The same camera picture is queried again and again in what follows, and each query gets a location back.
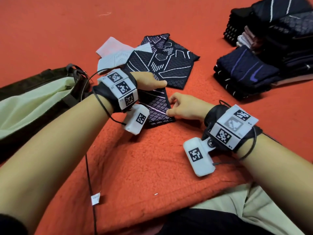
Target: black bag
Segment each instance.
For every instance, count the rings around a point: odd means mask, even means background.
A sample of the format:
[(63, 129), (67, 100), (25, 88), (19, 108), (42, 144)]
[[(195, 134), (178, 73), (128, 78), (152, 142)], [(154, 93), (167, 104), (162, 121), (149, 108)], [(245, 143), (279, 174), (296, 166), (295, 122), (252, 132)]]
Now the black bag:
[[(47, 69), (38, 75), (0, 88), (0, 101), (2, 101), (12, 96), (24, 94), (47, 83), (65, 77), (73, 77), (75, 81), (75, 85), (70, 94), (66, 95), (62, 100), (54, 104), (49, 110), (30, 124), (18, 129), (5, 138), (0, 139), (0, 163), (12, 156), (44, 126), (76, 105), (80, 101), (83, 87), (88, 81), (88, 76), (80, 67), (69, 64), (64, 68), (53, 70)], [(90, 85), (87, 82), (86, 88), (83, 92), (83, 98), (85, 93), (89, 92), (89, 90)]]

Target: black sleeve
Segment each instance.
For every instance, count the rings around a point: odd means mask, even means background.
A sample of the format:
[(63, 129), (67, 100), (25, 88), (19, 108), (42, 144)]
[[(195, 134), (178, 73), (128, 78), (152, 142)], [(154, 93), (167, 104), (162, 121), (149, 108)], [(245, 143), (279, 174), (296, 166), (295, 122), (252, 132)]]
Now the black sleeve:
[(28, 235), (24, 224), (9, 215), (0, 214), (0, 234), (1, 235)]

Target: red fleece blanket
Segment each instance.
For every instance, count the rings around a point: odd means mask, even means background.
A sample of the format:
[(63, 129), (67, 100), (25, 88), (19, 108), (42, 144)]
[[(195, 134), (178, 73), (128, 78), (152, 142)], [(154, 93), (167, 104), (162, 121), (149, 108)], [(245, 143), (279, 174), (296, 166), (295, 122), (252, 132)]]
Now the red fleece blanket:
[[(99, 59), (95, 51), (109, 36), (135, 47), (145, 35), (168, 32), (201, 56), (179, 92), (214, 104), (219, 99), (235, 104), (213, 79), (213, 67), (220, 56), (233, 50), (222, 39), (230, 10), (256, 1), (0, 0), (0, 86), (68, 63), (92, 74)], [(266, 133), (313, 161), (312, 89), (313, 81), (276, 88), (239, 105), (260, 120), (258, 125)], [(167, 88), (169, 96), (175, 91)], [(79, 117), (87, 120), (91, 113)], [(115, 118), (123, 120), (124, 115)], [(194, 174), (182, 144), (202, 132), (199, 122), (178, 120), (132, 136), (109, 121), (88, 152), (93, 191), (101, 192), (96, 206), (99, 233), (162, 216), (247, 182), (248, 173), (233, 165), (219, 165), (203, 178)], [(227, 156), (213, 160), (227, 160)], [(36, 234), (92, 231), (83, 160), (50, 203)]]

